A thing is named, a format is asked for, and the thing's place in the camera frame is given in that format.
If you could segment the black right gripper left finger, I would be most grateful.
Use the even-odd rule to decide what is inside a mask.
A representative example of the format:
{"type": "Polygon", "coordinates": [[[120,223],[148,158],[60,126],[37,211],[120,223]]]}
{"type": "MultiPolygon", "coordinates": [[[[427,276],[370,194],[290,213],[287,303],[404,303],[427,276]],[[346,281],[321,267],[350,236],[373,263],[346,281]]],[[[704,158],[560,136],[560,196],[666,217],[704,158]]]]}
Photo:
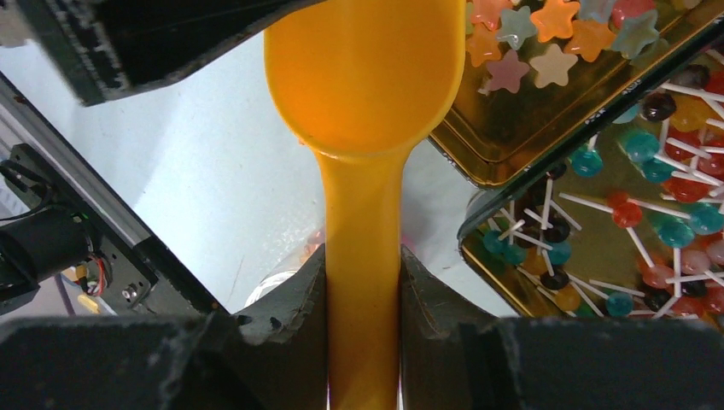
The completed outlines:
{"type": "Polygon", "coordinates": [[[4,409],[324,409],[325,253],[242,311],[1,326],[4,409]]]}

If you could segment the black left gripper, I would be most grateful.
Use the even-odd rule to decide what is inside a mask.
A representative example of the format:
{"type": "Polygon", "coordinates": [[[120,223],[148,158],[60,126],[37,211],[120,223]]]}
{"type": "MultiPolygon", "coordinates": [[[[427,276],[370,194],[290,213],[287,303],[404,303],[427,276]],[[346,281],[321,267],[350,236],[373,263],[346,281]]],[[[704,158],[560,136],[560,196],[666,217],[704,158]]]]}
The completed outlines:
{"type": "Polygon", "coordinates": [[[311,1],[19,1],[86,107],[174,85],[311,1]]]}

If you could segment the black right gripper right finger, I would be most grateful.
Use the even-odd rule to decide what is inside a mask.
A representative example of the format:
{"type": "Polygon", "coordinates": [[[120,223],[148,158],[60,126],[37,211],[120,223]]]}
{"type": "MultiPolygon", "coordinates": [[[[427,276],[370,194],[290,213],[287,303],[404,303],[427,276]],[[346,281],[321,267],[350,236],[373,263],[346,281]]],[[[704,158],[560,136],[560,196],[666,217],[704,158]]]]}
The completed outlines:
{"type": "Polygon", "coordinates": [[[401,255],[406,409],[723,406],[723,336],[704,322],[498,318],[401,255]]]}

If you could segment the orange plastic scoop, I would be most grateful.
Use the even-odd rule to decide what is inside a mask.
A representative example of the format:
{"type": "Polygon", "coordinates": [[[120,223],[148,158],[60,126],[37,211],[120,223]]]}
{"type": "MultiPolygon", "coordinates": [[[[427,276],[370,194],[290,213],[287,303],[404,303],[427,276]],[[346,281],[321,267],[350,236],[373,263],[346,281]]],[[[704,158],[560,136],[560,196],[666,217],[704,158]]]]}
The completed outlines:
{"type": "Polygon", "coordinates": [[[264,33],[278,113],[324,188],[329,405],[395,409],[401,193],[464,69],[462,1],[324,1],[264,33]]]}

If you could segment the clear plastic jar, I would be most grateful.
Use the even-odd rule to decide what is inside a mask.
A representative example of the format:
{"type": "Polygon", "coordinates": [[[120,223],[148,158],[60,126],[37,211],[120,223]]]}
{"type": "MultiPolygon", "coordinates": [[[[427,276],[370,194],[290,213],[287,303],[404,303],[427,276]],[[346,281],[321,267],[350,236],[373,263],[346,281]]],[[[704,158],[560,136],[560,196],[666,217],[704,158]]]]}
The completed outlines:
{"type": "Polygon", "coordinates": [[[282,258],[281,261],[261,279],[247,297],[243,307],[250,307],[263,296],[276,289],[280,284],[293,277],[324,242],[325,229],[319,227],[300,242],[287,256],[282,258]]]}

